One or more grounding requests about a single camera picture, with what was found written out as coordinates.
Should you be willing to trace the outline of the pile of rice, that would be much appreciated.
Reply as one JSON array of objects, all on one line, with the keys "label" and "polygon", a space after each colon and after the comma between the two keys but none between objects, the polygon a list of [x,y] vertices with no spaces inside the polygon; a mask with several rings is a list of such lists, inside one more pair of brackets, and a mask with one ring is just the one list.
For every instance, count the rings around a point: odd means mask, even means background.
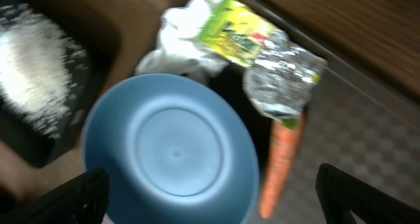
[{"label": "pile of rice", "polygon": [[87,53],[50,18],[22,3],[1,8],[1,96],[42,135],[57,139],[74,97],[69,66]]}]

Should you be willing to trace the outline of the dark blue plate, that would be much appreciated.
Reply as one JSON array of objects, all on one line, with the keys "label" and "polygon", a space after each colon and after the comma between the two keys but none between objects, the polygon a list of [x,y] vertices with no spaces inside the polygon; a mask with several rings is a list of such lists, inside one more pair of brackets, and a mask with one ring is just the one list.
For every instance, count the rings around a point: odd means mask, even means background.
[{"label": "dark blue plate", "polygon": [[107,90],[81,148],[86,169],[110,176],[113,223],[246,223],[257,201],[257,153],[242,119],[186,77],[145,74]]}]

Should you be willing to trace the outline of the orange carrot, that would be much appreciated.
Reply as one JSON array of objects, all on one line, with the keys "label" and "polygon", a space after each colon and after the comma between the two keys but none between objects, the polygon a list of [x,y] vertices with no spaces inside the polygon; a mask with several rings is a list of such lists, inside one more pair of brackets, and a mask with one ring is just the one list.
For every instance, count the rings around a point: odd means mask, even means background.
[{"label": "orange carrot", "polygon": [[298,119],[272,123],[266,174],[262,182],[259,213],[268,219],[285,187],[305,127],[305,114]]}]

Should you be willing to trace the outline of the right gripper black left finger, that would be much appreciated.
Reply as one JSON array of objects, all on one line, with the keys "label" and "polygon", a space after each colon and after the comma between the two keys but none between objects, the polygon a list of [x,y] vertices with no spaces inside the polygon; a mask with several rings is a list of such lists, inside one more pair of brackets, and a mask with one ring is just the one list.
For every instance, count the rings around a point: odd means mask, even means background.
[{"label": "right gripper black left finger", "polygon": [[101,224],[108,210],[110,176],[94,168],[26,204],[1,191],[1,224]]}]

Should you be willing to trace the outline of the foil snack wrapper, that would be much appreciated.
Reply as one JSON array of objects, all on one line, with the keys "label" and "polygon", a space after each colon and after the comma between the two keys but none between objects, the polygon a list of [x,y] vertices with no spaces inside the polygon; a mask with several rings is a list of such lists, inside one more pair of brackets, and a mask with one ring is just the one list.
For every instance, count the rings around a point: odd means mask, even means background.
[{"label": "foil snack wrapper", "polygon": [[239,0],[217,4],[199,34],[209,49],[245,67],[243,86],[263,115],[297,126],[327,61]]}]

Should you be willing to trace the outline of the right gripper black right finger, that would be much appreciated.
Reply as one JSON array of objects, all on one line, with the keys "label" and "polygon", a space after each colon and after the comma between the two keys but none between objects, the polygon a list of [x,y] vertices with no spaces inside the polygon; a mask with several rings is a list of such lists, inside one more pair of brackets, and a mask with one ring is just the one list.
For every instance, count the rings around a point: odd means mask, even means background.
[{"label": "right gripper black right finger", "polygon": [[371,185],[322,163],[316,192],[327,224],[355,223],[357,215],[367,224],[419,224],[419,210]]}]

